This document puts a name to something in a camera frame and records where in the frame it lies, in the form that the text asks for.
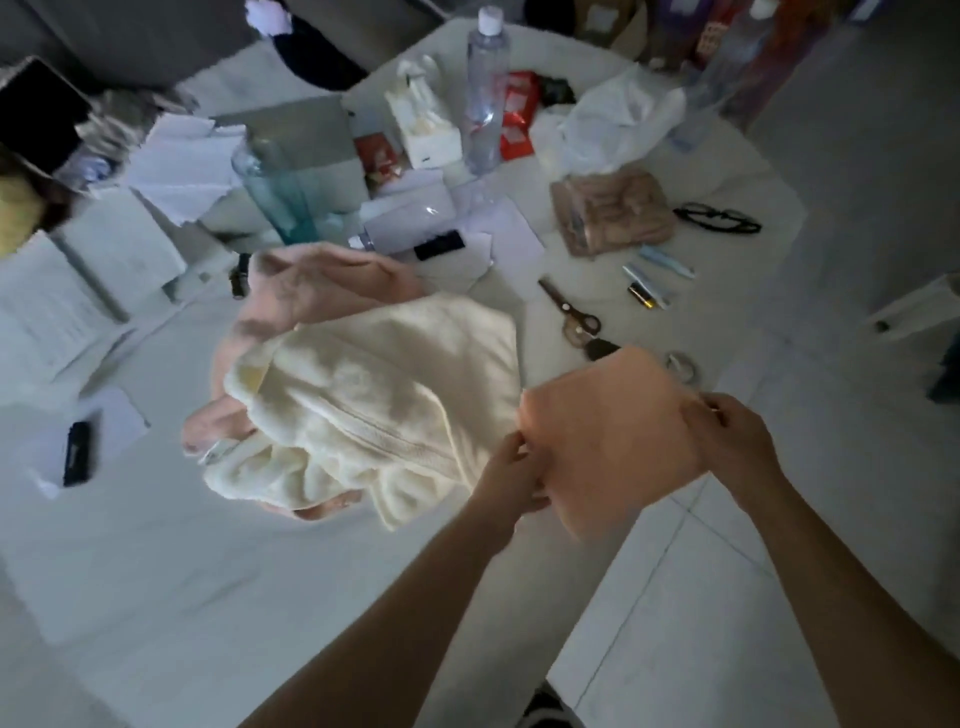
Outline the person's left hand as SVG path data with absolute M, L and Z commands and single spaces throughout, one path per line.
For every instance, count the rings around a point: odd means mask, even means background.
M 464 506 L 467 516 L 509 541 L 527 515 L 551 505 L 542 480 L 549 465 L 545 450 L 531 448 L 522 432 L 499 443 Z

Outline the person's right hand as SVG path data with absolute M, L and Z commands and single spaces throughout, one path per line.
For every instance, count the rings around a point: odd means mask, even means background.
M 786 476 L 762 417 L 730 396 L 730 434 L 725 449 L 703 454 L 691 438 L 706 469 L 740 508 L 751 515 L 757 504 L 786 483 Z

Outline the small orange cloth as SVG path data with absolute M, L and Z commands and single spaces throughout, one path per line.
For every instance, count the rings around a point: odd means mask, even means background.
M 698 403 L 637 346 L 522 393 L 518 429 L 548 454 L 542 484 L 573 537 L 598 537 L 702 478 L 707 467 L 683 416 Z

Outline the person's left forearm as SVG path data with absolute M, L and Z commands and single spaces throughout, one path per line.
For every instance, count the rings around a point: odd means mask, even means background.
M 472 497 L 365 613 L 237 728 L 413 728 L 524 510 Z

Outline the person's right forearm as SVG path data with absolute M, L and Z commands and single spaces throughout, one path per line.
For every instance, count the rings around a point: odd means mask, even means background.
M 737 489 L 841 728 L 960 728 L 960 659 L 782 476 Z

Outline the cream fleece towel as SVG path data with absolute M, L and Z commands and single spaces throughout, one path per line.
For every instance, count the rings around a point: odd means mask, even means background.
M 301 323 L 226 369 L 191 443 L 205 485 L 295 513 L 359 493 L 400 528 L 474 491 L 515 428 L 518 333 L 507 314 L 438 293 Z

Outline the small white tube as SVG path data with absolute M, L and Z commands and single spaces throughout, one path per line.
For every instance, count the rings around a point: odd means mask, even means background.
M 669 270 L 684 279 L 689 281 L 697 279 L 697 273 L 690 266 L 679 261 L 660 246 L 642 245 L 638 248 L 637 253 L 644 261 L 654 263 L 655 266 Z

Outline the black eyeglasses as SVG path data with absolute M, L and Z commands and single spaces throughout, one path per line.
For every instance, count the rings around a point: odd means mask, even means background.
M 700 201 L 683 202 L 673 208 L 673 213 L 679 221 L 713 234 L 752 237 L 763 229 L 758 220 L 746 213 L 730 208 L 716 208 Z

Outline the small black rectangular device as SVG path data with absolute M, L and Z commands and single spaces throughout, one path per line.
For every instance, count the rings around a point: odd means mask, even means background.
M 415 245 L 412 250 L 417 261 L 426 262 L 464 249 L 466 242 L 462 234 L 450 229 Z

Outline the white paper sheet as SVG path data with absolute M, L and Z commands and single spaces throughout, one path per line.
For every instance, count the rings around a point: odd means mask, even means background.
M 489 257 L 504 281 L 519 285 L 542 270 L 545 246 L 509 198 L 482 201 L 460 214 L 458 223 L 467 233 L 490 236 Z

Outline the clear bag of brown snacks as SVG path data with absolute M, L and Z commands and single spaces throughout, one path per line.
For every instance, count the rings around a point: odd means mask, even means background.
M 661 183 L 638 162 L 608 174 L 566 176 L 549 185 L 549 196 L 575 259 L 662 245 L 678 225 Z

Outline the white chair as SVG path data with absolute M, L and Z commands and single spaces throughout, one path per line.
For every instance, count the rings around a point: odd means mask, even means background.
M 903 341 L 946 323 L 960 321 L 960 269 L 944 273 L 898 297 L 865 320 L 879 341 Z

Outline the white bottle lying down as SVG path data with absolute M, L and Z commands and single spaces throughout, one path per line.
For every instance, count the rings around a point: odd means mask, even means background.
M 359 232 L 348 237 L 346 245 L 356 251 L 395 256 L 449 230 L 456 216 L 450 197 L 370 200 L 359 210 Z

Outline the person's shoe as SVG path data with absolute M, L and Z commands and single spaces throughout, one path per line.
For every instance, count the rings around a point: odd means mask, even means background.
M 554 687 L 543 681 L 513 728 L 586 728 Z

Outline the pink fleece towel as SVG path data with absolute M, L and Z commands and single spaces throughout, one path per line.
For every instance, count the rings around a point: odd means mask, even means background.
M 256 253 L 248 294 L 217 346 L 210 402 L 186 419 L 184 454 L 198 463 L 206 487 L 229 501 L 253 502 L 289 517 L 314 521 L 369 500 L 383 524 L 399 528 L 437 504 L 429 479 L 383 481 L 392 455 L 374 453 L 349 431 L 342 412 L 316 394 L 289 392 L 272 370 L 276 359 L 294 366 L 294 384 L 316 374 L 319 358 L 290 343 L 316 326 L 426 297 L 407 265 L 376 253 L 330 243 Z

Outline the white plastic bag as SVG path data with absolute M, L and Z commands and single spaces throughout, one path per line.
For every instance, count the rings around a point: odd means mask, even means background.
M 573 104 L 539 111 L 529 136 L 546 179 L 608 174 L 646 157 L 686 116 L 682 87 L 633 63 Z

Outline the small red packet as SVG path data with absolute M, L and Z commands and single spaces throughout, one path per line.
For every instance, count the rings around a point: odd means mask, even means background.
M 384 132 L 377 131 L 354 137 L 353 144 L 370 191 L 376 191 L 399 180 L 404 174 L 402 158 Z

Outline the red snack packet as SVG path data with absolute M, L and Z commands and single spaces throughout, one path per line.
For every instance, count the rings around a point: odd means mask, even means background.
M 500 134 L 500 157 L 504 163 L 534 154 L 530 128 L 541 103 L 540 79 L 531 70 L 508 75 Z

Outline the white tissue box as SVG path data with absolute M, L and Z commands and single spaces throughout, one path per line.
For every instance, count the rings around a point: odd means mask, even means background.
M 444 96 L 444 76 L 435 58 L 402 59 L 384 92 L 403 151 L 415 170 L 462 161 L 463 142 Z

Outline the teal glass jar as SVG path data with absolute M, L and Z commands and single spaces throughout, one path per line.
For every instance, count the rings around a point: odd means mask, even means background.
M 369 200 L 355 157 L 319 163 L 312 151 L 290 154 L 278 142 L 254 136 L 233 152 L 231 167 L 284 246 L 346 245 L 356 212 Z

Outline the clear plastic water bottle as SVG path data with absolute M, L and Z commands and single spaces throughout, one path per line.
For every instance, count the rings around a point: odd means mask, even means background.
M 466 42 L 463 161 L 474 177 L 501 163 L 511 43 L 503 9 L 482 6 Z

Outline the stack of white papers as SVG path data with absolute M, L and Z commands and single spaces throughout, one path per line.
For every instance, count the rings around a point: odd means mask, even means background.
M 247 138 L 245 125 L 164 112 L 131 151 L 117 184 L 138 193 L 181 226 L 198 221 L 241 186 L 234 154 Z

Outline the black lighter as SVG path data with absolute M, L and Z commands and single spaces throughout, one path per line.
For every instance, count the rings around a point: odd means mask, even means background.
M 92 475 L 93 425 L 89 420 L 71 424 L 64 455 L 62 485 L 65 489 L 90 481 Z

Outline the open white notebook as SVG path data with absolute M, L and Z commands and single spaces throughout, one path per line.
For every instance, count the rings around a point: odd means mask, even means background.
M 75 401 L 187 261 L 128 190 L 85 200 L 0 260 L 0 407 Z

